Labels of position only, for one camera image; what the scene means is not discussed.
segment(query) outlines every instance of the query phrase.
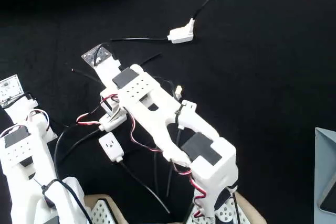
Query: black tablecloth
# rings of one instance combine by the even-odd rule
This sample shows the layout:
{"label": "black tablecloth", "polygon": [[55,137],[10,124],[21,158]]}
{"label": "black tablecloth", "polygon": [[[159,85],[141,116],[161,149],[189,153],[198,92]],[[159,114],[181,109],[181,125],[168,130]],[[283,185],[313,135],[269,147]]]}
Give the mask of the black tablecloth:
{"label": "black tablecloth", "polygon": [[[109,38],[164,37],[203,1],[1,0],[0,78],[17,73],[50,116],[71,124],[96,106],[101,91],[71,73],[94,74],[82,53]],[[193,42],[115,42],[113,50],[123,66],[161,52],[145,70],[181,84],[184,98],[236,146],[239,192],[269,223],[313,223],[314,127],[336,128],[335,17],[336,0],[213,0],[196,20]],[[94,129],[75,129],[61,153]],[[138,148],[129,129],[127,122],[114,131],[126,152]],[[140,127],[135,137],[150,141]],[[153,188],[152,153],[132,151],[124,162]],[[165,199],[169,166],[161,156],[158,166],[160,195],[173,218],[109,162],[95,139],[78,147],[60,173],[76,176],[86,194],[111,195],[131,223],[182,220],[193,190],[176,175]],[[0,194],[7,223],[5,176]]]}

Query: wire bundle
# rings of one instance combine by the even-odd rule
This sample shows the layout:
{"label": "wire bundle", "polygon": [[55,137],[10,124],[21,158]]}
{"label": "wire bundle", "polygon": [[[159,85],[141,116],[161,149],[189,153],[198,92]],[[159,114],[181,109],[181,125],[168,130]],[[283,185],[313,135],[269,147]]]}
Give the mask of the wire bundle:
{"label": "wire bundle", "polygon": [[[100,107],[100,105],[103,103],[103,102],[105,102],[106,100],[108,100],[109,98],[117,98],[118,97],[118,95],[117,94],[111,94],[111,95],[109,95],[109,96],[107,96],[107,97],[105,97],[104,99],[102,99],[101,100],[101,102],[99,103],[99,105],[97,106],[97,107],[95,107],[95,109],[94,110],[92,110],[92,111],[90,111],[90,112],[87,112],[87,113],[84,113],[84,114],[82,114],[82,115],[80,115],[79,117],[77,117],[77,119],[76,119],[76,123],[78,124],[78,125],[95,125],[95,124],[101,124],[99,121],[86,121],[86,122],[81,122],[80,120],[82,119],[82,118],[84,118],[84,117],[86,117],[87,115],[91,115],[91,114],[93,114],[93,113],[95,113],[98,109],[99,109],[99,107]],[[113,114],[113,116],[111,117],[111,120],[119,113],[119,111],[120,111],[120,107],[117,109],[117,111]]]}

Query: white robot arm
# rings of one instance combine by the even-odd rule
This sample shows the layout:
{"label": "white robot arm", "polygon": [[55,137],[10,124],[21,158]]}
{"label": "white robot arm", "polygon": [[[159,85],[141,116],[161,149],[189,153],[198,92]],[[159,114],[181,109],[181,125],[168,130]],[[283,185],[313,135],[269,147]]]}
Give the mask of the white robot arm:
{"label": "white robot arm", "polygon": [[[120,71],[120,62],[101,45],[82,55],[82,58],[94,68],[106,86],[101,92],[102,98],[110,94],[118,95],[118,101],[107,99],[109,106],[103,105],[107,115],[100,120],[101,129],[112,129],[108,124],[109,115],[119,110],[120,118],[124,121],[128,112],[152,135],[155,145],[167,161],[190,168],[191,182],[195,187],[194,202],[198,208],[195,216],[214,217],[219,194],[238,180],[234,146],[195,113],[194,103],[183,101],[180,104],[139,65]],[[157,108],[155,111],[149,109],[153,104]],[[182,150],[169,136],[167,125],[170,123],[195,132]]]}
{"label": "white robot arm", "polygon": [[[53,183],[42,194],[41,185],[56,179],[47,143],[57,135],[50,127],[48,114],[35,109],[37,101],[23,93],[17,76],[1,81],[0,93],[1,106],[14,123],[0,134],[0,161],[12,198],[12,223],[53,223],[51,220],[61,224],[86,223],[86,216],[60,183]],[[64,182],[84,205],[84,193],[78,181],[68,177]],[[50,208],[48,202],[56,209]]]}

